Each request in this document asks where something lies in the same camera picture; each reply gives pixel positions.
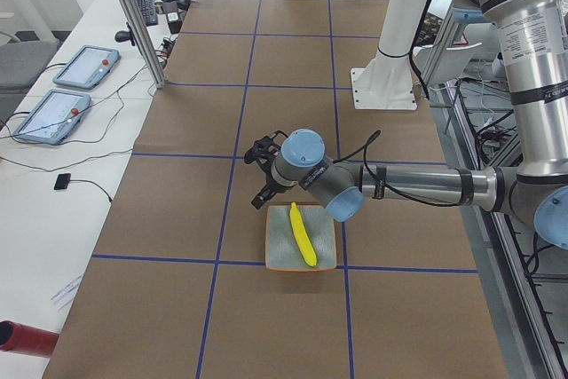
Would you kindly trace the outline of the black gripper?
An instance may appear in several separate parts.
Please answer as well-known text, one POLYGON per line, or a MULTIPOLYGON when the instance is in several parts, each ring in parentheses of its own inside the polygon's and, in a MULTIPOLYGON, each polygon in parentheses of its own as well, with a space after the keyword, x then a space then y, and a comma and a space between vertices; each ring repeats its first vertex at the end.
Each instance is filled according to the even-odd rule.
POLYGON ((296 180, 284 178, 278 172, 275 166, 277 159, 277 156, 273 156, 261 166, 261 170, 265 174, 265 183, 267 186, 264 186, 251 201, 251 204, 255 209, 261 209, 277 193, 285 193, 297 185, 296 180))

